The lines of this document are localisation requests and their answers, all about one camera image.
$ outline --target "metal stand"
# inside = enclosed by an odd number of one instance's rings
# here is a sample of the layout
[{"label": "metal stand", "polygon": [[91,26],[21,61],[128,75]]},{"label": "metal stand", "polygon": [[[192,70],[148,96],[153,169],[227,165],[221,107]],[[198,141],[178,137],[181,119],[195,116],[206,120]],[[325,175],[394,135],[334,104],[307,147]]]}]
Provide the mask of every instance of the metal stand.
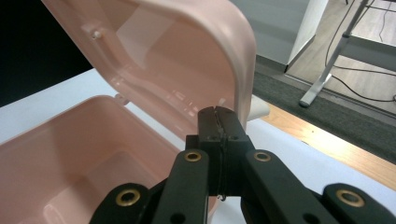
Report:
[{"label": "metal stand", "polygon": [[326,82],[332,76],[330,71],[340,55],[378,67],[383,67],[391,71],[396,71],[396,47],[352,35],[352,29],[364,8],[367,6],[367,3],[368,0],[361,1],[361,5],[356,11],[346,31],[343,33],[342,38],[332,53],[332,57],[328,61],[323,73],[300,100],[300,106],[309,107],[312,104]]},{"label": "metal stand", "polygon": [[317,195],[304,187],[275,154],[256,150],[223,107],[198,113],[198,134],[187,136],[167,179],[152,189],[116,187],[90,223],[206,223],[208,196],[241,197],[247,223],[396,223],[360,189],[333,184]]}]

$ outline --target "dark background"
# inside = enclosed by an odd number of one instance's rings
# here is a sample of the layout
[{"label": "dark background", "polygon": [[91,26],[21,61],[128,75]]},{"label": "dark background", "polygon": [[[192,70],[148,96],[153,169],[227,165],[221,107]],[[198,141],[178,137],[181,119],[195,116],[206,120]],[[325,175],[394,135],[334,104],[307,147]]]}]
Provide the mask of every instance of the dark background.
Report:
[{"label": "dark background", "polygon": [[41,1],[6,1],[0,19],[0,106],[92,68]]}]

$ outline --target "metal leg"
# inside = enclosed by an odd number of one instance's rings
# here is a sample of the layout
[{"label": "metal leg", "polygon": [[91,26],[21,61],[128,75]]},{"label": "metal leg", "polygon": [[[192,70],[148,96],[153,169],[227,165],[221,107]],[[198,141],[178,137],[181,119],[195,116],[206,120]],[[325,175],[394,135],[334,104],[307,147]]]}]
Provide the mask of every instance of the metal leg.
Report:
[{"label": "metal leg", "polygon": [[311,103],[315,100],[315,98],[317,97],[319,92],[323,89],[326,82],[332,76],[330,74],[330,70],[332,70],[332,67],[334,66],[335,61],[337,60],[338,56],[341,54],[341,51],[346,46],[347,41],[349,40],[349,37],[351,35],[352,29],[353,29],[355,23],[357,22],[357,20],[359,19],[359,16],[363,12],[364,7],[367,5],[367,2],[368,2],[368,0],[361,1],[361,5],[359,6],[358,10],[356,11],[350,24],[346,28],[346,31],[344,32],[340,42],[338,42],[337,47],[335,48],[334,52],[332,53],[332,57],[330,58],[329,62],[326,65],[326,68],[324,69],[323,73],[318,78],[318,80],[311,86],[311,88],[305,93],[303,98],[300,100],[300,102],[299,102],[300,106],[309,107],[311,105]]},{"label": "metal leg", "polygon": [[322,75],[315,81],[315,83],[309,88],[309,90],[305,93],[303,98],[300,100],[299,104],[302,107],[309,107],[311,103],[315,100],[319,92],[323,89],[326,82],[330,79],[332,74],[330,74],[330,70],[332,70],[332,66],[340,55],[341,50],[347,44],[348,36],[343,36],[340,42],[338,42],[337,47],[332,54],[329,62],[327,63],[326,68],[324,69]]}]

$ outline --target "wooden floor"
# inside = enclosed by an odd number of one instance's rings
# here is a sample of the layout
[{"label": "wooden floor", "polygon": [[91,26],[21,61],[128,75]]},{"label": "wooden floor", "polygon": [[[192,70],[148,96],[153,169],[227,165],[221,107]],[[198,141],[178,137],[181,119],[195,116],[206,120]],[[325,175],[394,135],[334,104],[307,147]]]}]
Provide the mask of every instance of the wooden floor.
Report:
[{"label": "wooden floor", "polygon": [[[334,43],[330,49],[329,59],[332,55],[341,34],[347,28],[353,14],[355,13],[360,0],[356,0],[351,11],[346,17],[346,22],[341,26],[340,32],[334,39]],[[396,3],[390,3],[388,1],[374,1],[373,7],[388,8],[390,5],[391,10],[396,10]],[[325,54],[330,44],[332,36],[340,23],[341,19],[347,12],[349,6],[346,5],[345,1],[342,0],[329,0],[326,7],[322,20],[319,24],[317,35],[314,42],[306,49],[306,51],[297,59],[296,63],[288,71],[289,75],[300,78],[308,82],[315,82],[315,80],[321,75],[324,69]],[[375,41],[381,41],[379,33],[381,31],[383,23],[383,16],[385,11],[378,9],[369,9],[366,15],[361,19],[360,23],[356,26],[353,31],[353,35],[358,35]],[[396,46],[396,13],[388,12],[386,14],[385,26],[382,32],[383,42]],[[358,61],[350,60],[345,57],[340,57],[335,63],[340,66],[390,72],[386,69],[378,68],[366,63],[360,63]],[[332,75],[339,77],[345,81],[353,90],[356,92],[375,99],[391,100],[393,95],[396,94],[396,77],[379,75],[374,73],[366,72],[355,72],[347,71],[334,68],[331,71]],[[339,81],[331,78],[325,86],[326,89],[336,91],[345,96],[351,97],[358,101],[364,102],[369,105],[373,105],[377,108],[381,108],[393,114],[396,114],[396,103],[379,103],[368,101],[360,98],[351,91],[349,91]]]},{"label": "wooden floor", "polygon": [[355,147],[274,105],[270,105],[270,109],[269,116],[262,118],[264,121],[304,141],[324,154],[370,176],[383,185],[396,190],[395,164],[384,161],[359,147]]}]

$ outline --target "gray carpet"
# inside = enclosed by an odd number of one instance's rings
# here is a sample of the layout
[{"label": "gray carpet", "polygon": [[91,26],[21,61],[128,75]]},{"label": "gray carpet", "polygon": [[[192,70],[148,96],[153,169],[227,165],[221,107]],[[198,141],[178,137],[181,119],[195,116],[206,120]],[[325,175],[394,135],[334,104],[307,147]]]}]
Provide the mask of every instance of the gray carpet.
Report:
[{"label": "gray carpet", "polygon": [[308,108],[300,107],[298,102],[303,97],[304,91],[257,72],[254,77],[253,93],[272,105],[396,164],[394,126],[321,97],[317,97]]}]

